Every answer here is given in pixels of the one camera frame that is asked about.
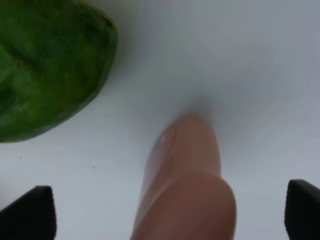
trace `white surface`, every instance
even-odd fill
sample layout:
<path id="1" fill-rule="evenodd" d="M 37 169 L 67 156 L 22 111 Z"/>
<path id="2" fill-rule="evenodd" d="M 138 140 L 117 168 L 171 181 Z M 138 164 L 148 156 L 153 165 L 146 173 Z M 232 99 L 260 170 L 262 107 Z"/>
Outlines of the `white surface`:
<path id="1" fill-rule="evenodd" d="M 66 123 L 0 145 L 0 207 L 51 185 L 57 240 L 127 240 L 153 142 L 199 110 L 212 115 L 237 199 L 235 239 L 288 239 L 288 181 L 320 186 L 320 2 L 96 3 L 120 35 L 109 81 Z"/>

